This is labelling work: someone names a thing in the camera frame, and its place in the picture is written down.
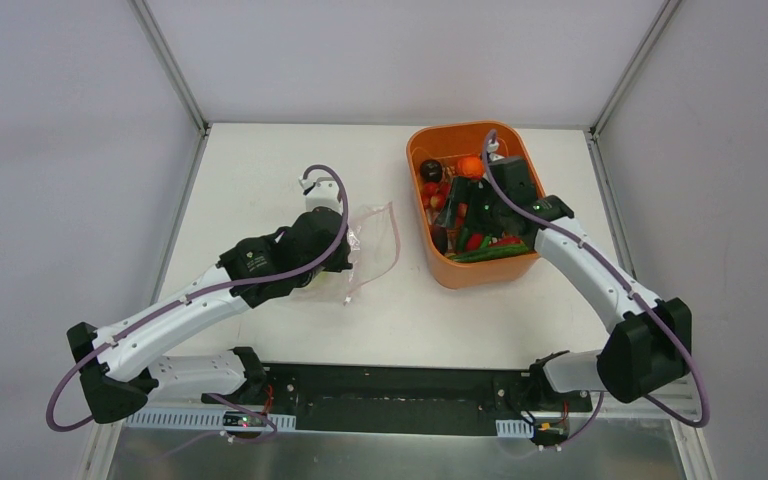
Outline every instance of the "green vegetable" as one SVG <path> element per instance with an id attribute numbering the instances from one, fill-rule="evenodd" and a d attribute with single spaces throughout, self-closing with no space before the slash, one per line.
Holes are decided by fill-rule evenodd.
<path id="1" fill-rule="evenodd" d="M 463 252 L 466 250 L 466 242 L 469 240 L 470 233 L 469 229 L 466 228 L 466 226 L 461 227 L 461 231 L 458 234 L 458 240 L 455 242 L 455 251 L 458 253 Z"/>
<path id="2" fill-rule="evenodd" d="M 515 245 L 501 245 L 498 247 L 479 248 L 471 252 L 459 253 L 450 260 L 457 263 L 476 263 L 496 260 L 499 258 L 515 257 L 528 253 L 531 249 L 523 243 Z"/>

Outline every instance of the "black bracket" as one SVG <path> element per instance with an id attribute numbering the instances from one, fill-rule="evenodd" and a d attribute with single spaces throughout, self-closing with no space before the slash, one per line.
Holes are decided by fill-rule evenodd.
<path id="1" fill-rule="evenodd" d="M 569 353 L 569 350 L 553 353 L 531 364 L 528 367 L 528 382 L 516 385 L 511 390 L 511 395 L 508 399 L 510 407 L 517 411 L 559 412 L 563 409 L 564 403 L 567 403 L 567 405 L 578 405 L 583 400 L 587 405 L 590 405 L 590 394 L 588 392 L 558 393 L 552 388 L 552 384 L 549 383 L 549 379 L 546 377 L 546 372 L 543 370 L 546 363 L 566 353 Z"/>
<path id="2" fill-rule="evenodd" d="M 657 301 L 653 309 L 690 351 L 690 308 L 678 298 Z M 630 403 L 690 371 L 678 349 L 646 312 L 628 312 L 611 332 L 596 360 L 605 388 L 617 400 Z"/>
<path id="3" fill-rule="evenodd" d="M 92 352 L 95 331 L 95 327 L 82 322 L 66 332 L 75 362 Z M 107 371 L 107 364 L 99 364 L 96 359 L 80 370 L 81 388 L 96 423 L 113 423 L 136 413 L 148 402 L 149 392 L 158 386 L 148 369 L 129 382 L 113 380 L 105 375 Z"/>
<path id="4" fill-rule="evenodd" d="M 532 383 L 524 370 L 266 367 L 275 392 L 271 412 L 295 415 L 296 429 L 311 431 L 495 436 L 496 420 L 522 418 L 522 408 L 509 400 Z M 564 400 L 570 412 L 592 410 L 589 396 L 560 398 L 549 411 L 561 412 Z"/>
<path id="5" fill-rule="evenodd" d="M 291 227 L 275 233 L 240 240 L 234 248 L 219 256 L 217 267 L 224 268 L 231 280 L 264 277 L 301 267 L 318 257 L 334 241 L 342 216 L 324 207 L 305 212 Z M 304 287 L 321 271 L 341 272 L 352 268 L 351 252 L 344 236 L 339 247 L 318 268 L 295 277 L 254 285 L 238 285 L 231 294 L 240 296 L 251 308 L 274 298 L 286 297 L 295 288 Z"/>
<path id="6" fill-rule="evenodd" d="M 260 363 L 260 359 L 257 358 L 257 354 L 254 353 L 254 350 L 251 347 L 235 347 L 233 352 L 234 355 L 240 357 L 240 361 L 243 362 L 246 381 L 243 383 L 243 386 L 237 389 L 237 391 L 220 396 L 237 405 L 253 403 L 260 395 L 260 392 L 263 390 L 263 385 L 266 383 L 266 371 L 263 368 L 263 364 Z M 207 394 L 201 396 L 201 401 L 202 403 L 219 403 Z"/>

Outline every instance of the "red pepper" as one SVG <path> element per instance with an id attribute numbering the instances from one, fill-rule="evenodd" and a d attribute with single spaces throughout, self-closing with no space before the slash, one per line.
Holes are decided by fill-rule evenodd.
<path id="1" fill-rule="evenodd" d="M 466 241 L 466 246 L 464 246 L 465 252 L 471 252 L 473 250 L 477 250 L 478 247 L 481 246 L 481 242 L 484 241 L 484 235 L 480 233 L 473 233 L 471 237 L 469 237 L 469 240 Z"/>
<path id="2" fill-rule="evenodd" d="M 502 247 L 505 245 L 521 245 L 522 239 L 519 237 L 505 237 L 496 243 L 491 243 L 488 247 Z"/>

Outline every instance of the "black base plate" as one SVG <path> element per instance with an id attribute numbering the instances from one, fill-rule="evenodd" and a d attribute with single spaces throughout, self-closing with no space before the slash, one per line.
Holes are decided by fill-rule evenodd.
<path id="1" fill-rule="evenodd" d="M 511 392 L 529 391 L 525 370 L 264 367 L 274 391 L 271 412 L 295 415 L 299 430 L 495 436 L 496 420 L 520 419 L 518 408 L 538 413 L 537 405 L 512 402 Z M 571 412 L 592 410 L 590 396 L 579 392 L 555 399 L 544 401 L 542 411 L 560 412 L 564 401 Z"/>

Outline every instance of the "white panel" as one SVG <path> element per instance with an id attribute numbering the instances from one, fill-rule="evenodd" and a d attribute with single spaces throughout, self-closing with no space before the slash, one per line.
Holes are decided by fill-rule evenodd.
<path id="1" fill-rule="evenodd" d="M 66 329 L 145 306 L 196 137 L 127 2 L 0 1 L 0 478 L 73 478 Z"/>
<path id="2" fill-rule="evenodd" d="M 159 385 L 149 393 L 149 402 L 163 399 L 199 401 L 205 392 L 227 395 L 246 381 L 243 362 L 234 352 L 197 357 L 160 357 L 148 366 Z"/>
<path id="3" fill-rule="evenodd" d="M 150 3 L 210 121 L 589 126 L 662 2 Z"/>
<path id="4" fill-rule="evenodd" d="M 602 136 L 641 281 L 694 312 L 720 478 L 768 478 L 768 2 L 685 2 Z"/>
<path id="5" fill-rule="evenodd" d="M 163 295 L 187 284 L 240 239 L 292 224 L 304 208 L 297 176 L 312 163 L 338 172 L 350 211 L 392 201 L 402 250 L 393 269 L 347 306 L 276 299 L 213 325 L 170 355 L 251 346 L 270 362 L 524 368 L 552 352 L 602 348 L 608 338 L 602 322 L 549 262 L 538 261 L 521 279 L 502 284 L 452 291 L 434 281 L 419 244 L 405 160 L 405 145 L 417 130 L 214 125 Z M 575 210 L 594 243 L 609 246 L 611 233 L 584 134 L 518 132 L 546 191 Z"/>
<path id="6" fill-rule="evenodd" d="M 222 410 L 203 406 L 193 406 L 190 408 L 145 407 L 126 418 L 125 425 L 128 428 L 216 430 L 217 432 L 220 430 L 226 432 L 262 432 L 264 430 L 271 430 L 270 427 L 225 426 L 222 419 L 227 412 L 235 412 L 235 410 Z M 294 415 L 269 413 L 267 417 L 275 423 L 279 432 L 286 433 L 296 430 L 296 417 Z"/>

